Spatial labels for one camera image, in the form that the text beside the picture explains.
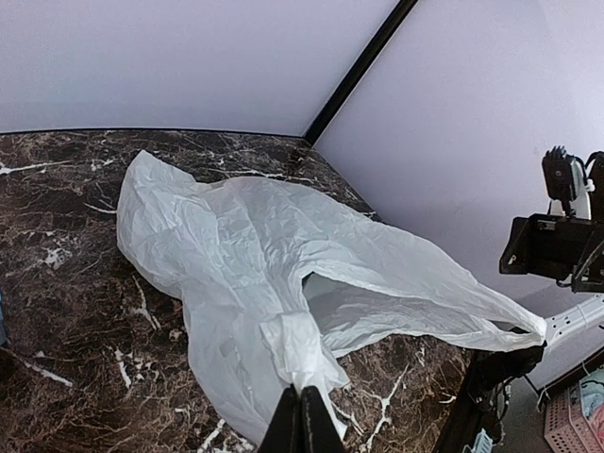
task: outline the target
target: black metal bar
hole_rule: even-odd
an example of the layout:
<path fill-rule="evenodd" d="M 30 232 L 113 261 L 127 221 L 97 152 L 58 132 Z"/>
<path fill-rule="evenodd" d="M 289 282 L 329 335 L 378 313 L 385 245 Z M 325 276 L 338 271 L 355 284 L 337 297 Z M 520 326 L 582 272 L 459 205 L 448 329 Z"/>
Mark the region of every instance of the black metal bar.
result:
<path fill-rule="evenodd" d="M 323 131 L 327 128 L 331 120 L 336 116 L 344 102 L 354 91 L 356 86 L 361 81 L 371 64 L 378 57 L 381 50 L 388 43 L 390 38 L 396 32 L 398 27 L 403 23 L 405 18 L 411 12 L 415 4 L 419 0 L 399 0 L 388 18 L 381 25 L 377 33 L 363 49 L 361 55 L 357 58 L 348 73 L 338 85 L 335 92 L 323 106 L 317 117 L 309 127 L 309 130 L 304 134 L 304 139 L 314 145 Z"/>

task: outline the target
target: brown marble surface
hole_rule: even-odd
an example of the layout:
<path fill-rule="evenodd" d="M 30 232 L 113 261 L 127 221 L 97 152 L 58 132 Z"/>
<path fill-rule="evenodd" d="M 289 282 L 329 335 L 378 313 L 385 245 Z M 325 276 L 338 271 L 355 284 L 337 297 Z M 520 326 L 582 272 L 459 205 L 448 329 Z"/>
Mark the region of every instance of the brown marble surface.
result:
<path fill-rule="evenodd" d="M 223 426 L 187 363 L 180 302 L 121 256 L 115 207 L 146 149 L 197 180 L 299 182 L 375 216 L 296 139 L 157 130 L 0 136 L 0 451 L 253 451 Z M 340 360 L 332 394 L 349 451 L 429 452 L 470 354 L 392 336 Z"/>

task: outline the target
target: white panel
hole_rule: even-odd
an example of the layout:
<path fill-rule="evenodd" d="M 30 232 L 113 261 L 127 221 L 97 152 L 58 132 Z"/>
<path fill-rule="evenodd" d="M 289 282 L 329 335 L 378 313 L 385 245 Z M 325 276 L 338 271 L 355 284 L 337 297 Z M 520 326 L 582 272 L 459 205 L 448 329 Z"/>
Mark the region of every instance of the white panel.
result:
<path fill-rule="evenodd" d="M 588 151 L 537 0 L 430 0 L 317 148 L 386 221 L 545 314 L 570 292 L 552 306 L 550 280 L 501 276 L 498 260 L 513 217 L 547 209 L 541 158 L 555 144 Z"/>
<path fill-rule="evenodd" d="M 300 135 L 395 0 L 5 0 L 0 131 Z"/>

